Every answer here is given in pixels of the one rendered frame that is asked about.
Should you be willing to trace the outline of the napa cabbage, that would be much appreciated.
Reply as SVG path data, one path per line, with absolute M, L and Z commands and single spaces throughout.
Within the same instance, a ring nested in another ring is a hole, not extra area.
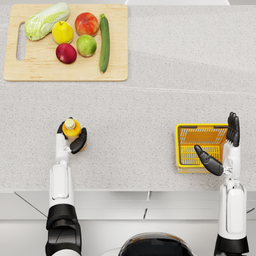
M 52 31 L 58 21 L 66 21 L 70 14 L 69 5 L 65 2 L 51 5 L 40 12 L 30 16 L 24 25 L 27 38 L 37 41 L 44 38 Z

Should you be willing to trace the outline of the green apple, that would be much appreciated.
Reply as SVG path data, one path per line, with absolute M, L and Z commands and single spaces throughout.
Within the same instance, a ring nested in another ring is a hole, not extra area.
M 81 35 L 77 39 L 76 45 L 79 54 L 83 57 L 92 56 L 97 49 L 96 40 L 90 35 Z

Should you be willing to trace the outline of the dark red apple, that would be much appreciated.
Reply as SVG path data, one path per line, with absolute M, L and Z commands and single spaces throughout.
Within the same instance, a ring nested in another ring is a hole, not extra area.
M 56 57 L 64 64 L 71 64 L 76 60 L 77 52 L 72 45 L 63 43 L 56 48 Z

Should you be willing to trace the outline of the green cucumber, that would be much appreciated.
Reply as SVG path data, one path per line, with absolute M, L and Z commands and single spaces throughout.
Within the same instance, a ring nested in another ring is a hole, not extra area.
M 100 15 L 100 30 L 102 42 L 99 68 L 101 73 L 105 73 L 108 68 L 110 57 L 110 30 L 108 19 L 104 14 Z

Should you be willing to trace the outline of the yellow slatted basket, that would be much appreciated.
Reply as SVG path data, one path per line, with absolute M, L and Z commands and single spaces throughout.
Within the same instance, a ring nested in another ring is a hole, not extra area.
M 227 124 L 178 124 L 175 128 L 176 165 L 179 173 L 208 173 L 194 146 L 222 161 Z

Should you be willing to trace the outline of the dark round robot body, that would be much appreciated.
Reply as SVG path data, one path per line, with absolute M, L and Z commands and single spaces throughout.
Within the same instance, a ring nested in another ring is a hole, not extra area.
M 181 238 L 163 232 L 142 233 L 129 238 L 118 256 L 195 256 Z

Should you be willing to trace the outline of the wooden cutting board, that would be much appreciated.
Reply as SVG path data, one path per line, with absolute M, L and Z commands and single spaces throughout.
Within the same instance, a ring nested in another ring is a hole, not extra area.
M 110 59 L 107 70 L 99 69 L 100 53 L 78 56 L 72 64 L 61 63 L 51 35 L 27 40 L 24 59 L 17 59 L 19 28 L 45 4 L 15 4 L 11 7 L 3 77 L 7 81 L 124 81 L 128 77 L 128 7 L 124 4 L 72 4 L 68 23 L 85 11 L 105 15 L 110 28 Z

